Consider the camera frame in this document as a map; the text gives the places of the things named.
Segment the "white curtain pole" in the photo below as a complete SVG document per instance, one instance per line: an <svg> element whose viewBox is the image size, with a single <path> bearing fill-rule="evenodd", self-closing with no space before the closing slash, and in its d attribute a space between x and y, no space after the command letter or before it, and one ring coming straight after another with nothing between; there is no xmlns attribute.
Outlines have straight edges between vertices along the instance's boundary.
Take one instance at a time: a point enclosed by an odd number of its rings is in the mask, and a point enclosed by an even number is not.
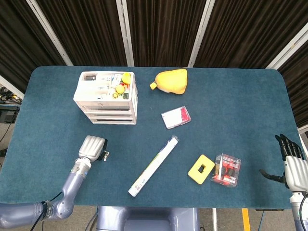
<svg viewBox="0 0 308 231"><path fill-rule="evenodd" d="M278 70L306 41L308 40L308 23L294 36L293 39L282 49L282 51L266 67Z"/></svg>
<svg viewBox="0 0 308 231"><path fill-rule="evenodd" d="M306 158L306 160L308 160L308 151L307 151L308 138L307 138L305 133L299 134L299 138L300 138L300 142L302 143L302 146L303 146L303 149L304 149L303 152L305 154L305 158Z"/></svg>
<svg viewBox="0 0 308 231"><path fill-rule="evenodd" d="M63 48L61 42L59 41L58 37L56 36L55 32L53 31L51 25L49 24L47 18L45 17L43 11L39 7L36 0L26 0L28 5L30 6L31 10L39 20L40 24L46 31L47 35L51 39L52 43L56 47L57 51L59 52L60 56L68 66L73 66L73 63L71 59L68 57L68 54L66 53L65 49Z"/></svg>
<svg viewBox="0 0 308 231"><path fill-rule="evenodd" d="M17 89L17 87L15 87L12 83L10 83L9 81L7 81L5 78L3 78L0 75L0 84L5 86L8 90L10 90L11 92L13 92L15 95L17 95L19 98L21 98L22 100L24 99L25 94L23 94L19 89Z"/></svg>
<svg viewBox="0 0 308 231"><path fill-rule="evenodd" d="M297 131L299 134L305 133L306 131L308 131L308 124L300 128L297 128Z"/></svg>
<svg viewBox="0 0 308 231"><path fill-rule="evenodd" d="M215 0L207 0L204 6L203 14L201 17L201 21L199 24L198 32L196 35L196 39L194 41L194 45L192 48L191 57L188 62L187 67L193 67L194 63L196 62L196 58L201 46L201 42L203 40L203 36L208 24L208 21L210 20L210 16L214 7Z"/></svg>
<svg viewBox="0 0 308 231"><path fill-rule="evenodd" d="M126 55L127 66L134 66L134 55L131 44L130 27L126 0L116 0L117 12L122 32L122 39Z"/></svg>

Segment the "white plastic drawer organizer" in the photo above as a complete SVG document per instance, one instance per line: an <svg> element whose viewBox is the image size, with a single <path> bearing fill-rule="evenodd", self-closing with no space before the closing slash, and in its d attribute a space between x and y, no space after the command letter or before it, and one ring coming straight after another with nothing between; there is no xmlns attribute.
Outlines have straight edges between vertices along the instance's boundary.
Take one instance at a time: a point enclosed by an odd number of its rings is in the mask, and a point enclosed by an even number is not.
<svg viewBox="0 0 308 231"><path fill-rule="evenodd" d="M136 124L137 95L133 72L87 71L74 101L93 124Z"/></svg>

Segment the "black curtain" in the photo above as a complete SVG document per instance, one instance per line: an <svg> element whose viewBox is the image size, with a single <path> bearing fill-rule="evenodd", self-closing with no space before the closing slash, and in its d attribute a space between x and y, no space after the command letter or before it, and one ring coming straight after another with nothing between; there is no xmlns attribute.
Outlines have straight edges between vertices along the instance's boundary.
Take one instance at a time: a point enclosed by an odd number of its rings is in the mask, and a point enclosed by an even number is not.
<svg viewBox="0 0 308 231"><path fill-rule="evenodd" d="M298 49L278 71L287 86L297 126L308 124L308 42Z"/></svg>
<svg viewBox="0 0 308 231"><path fill-rule="evenodd" d="M115 0L37 0L74 65L127 65Z"/></svg>
<svg viewBox="0 0 308 231"><path fill-rule="evenodd" d="M307 22L307 0L217 0L194 66L265 68Z"/></svg>
<svg viewBox="0 0 308 231"><path fill-rule="evenodd" d="M127 0L135 66L187 66L205 2Z"/></svg>
<svg viewBox="0 0 308 231"><path fill-rule="evenodd" d="M1 0L0 21L0 75L21 92L36 67L65 65L25 0Z"/></svg>

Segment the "white tube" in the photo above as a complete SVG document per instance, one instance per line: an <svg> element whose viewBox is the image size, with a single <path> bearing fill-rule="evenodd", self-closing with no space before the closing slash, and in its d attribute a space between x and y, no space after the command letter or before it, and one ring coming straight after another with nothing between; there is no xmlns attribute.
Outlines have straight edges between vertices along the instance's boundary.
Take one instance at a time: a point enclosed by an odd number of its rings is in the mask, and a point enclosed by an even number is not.
<svg viewBox="0 0 308 231"><path fill-rule="evenodd" d="M160 152L156 155L156 157L151 161L148 167L143 171L143 173L139 176L139 178L135 181L135 183L129 189L129 194L132 196L136 196L149 178L155 173L161 163L165 160L165 158L169 155L172 149L179 142L176 136L172 136L170 140L166 143L166 145L160 150Z"/></svg>

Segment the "white card package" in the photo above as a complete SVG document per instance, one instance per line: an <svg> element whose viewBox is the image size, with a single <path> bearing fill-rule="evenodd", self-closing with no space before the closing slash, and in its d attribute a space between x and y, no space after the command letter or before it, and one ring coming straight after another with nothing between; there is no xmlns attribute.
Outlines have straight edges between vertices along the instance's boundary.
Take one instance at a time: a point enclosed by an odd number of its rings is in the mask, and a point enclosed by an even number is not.
<svg viewBox="0 0 308 231"><path fill-rule="evenodd" d="M162 113L162 118L167 129L186 124L191 121L191 117L185 106Z"/></svg>

